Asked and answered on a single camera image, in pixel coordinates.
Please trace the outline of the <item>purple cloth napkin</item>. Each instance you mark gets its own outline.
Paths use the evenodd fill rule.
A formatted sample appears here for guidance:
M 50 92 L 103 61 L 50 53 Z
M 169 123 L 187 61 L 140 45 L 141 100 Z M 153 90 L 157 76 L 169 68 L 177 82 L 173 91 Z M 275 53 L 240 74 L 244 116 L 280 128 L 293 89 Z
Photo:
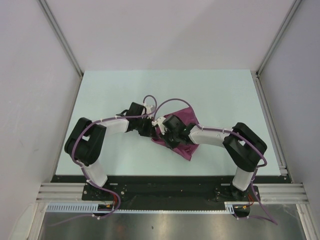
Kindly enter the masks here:
M 191 107 L 186 107 L 181 110 L 166 114 L 164 117 L 167 118 L 169 115 L 175 115 L 178 117 L 186 126 L 189 124 L 195 124 L 198 123 L 198 119 L 193 114 L 193 110 Z M 163 147 L 166 147 L 165 142 L 160 138 L 152 138 L 152 142 L 161 145 Z M 192 154 L 196 151 L 198 148 L 198 144 L 184 144 L 180 143 L 176 148 L 173 149 L 175 153 L 182 156 L 187 161 L 190 161 L 192 158 Z

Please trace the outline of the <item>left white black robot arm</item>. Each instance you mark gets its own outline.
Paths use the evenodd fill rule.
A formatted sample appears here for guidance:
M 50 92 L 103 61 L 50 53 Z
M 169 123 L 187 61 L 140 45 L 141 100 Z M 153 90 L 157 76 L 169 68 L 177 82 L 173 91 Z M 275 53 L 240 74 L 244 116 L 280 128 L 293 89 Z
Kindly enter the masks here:
M 111 188 L 105 184 L 108 177 L 99 161 L 105 137 L 133 130 L 145 137 L 154 137 L 152 121 L 155 110 L 155 105 L 132 102 L 129 109 L 114 117 L 94 122 L 81 117 L 77 121 L 64 145 L 64 151 L 80 166 L 88 182 L 95 185 L 93 194 L 98 199 L 105 200 L 111 193 Z

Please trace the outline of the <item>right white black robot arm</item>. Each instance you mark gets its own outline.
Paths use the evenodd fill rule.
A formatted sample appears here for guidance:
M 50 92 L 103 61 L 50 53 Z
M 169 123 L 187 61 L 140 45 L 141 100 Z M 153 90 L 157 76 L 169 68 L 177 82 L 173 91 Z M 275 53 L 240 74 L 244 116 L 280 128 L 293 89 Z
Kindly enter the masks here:
M 246 124 L 238 122 L 232 129 L 200 127 L 195 123 L 186 125 L 176 115 L 157 119 L 160 138 L 165 145 L 175 150 L 181 146 L 211 145 L 224 148 L 234 164 L 236 172 L 230 184 L 230 194 L 237 201 L 242 201 L 249 194 L 259 162 L 266 165 L 264 153 L 267 144 Z

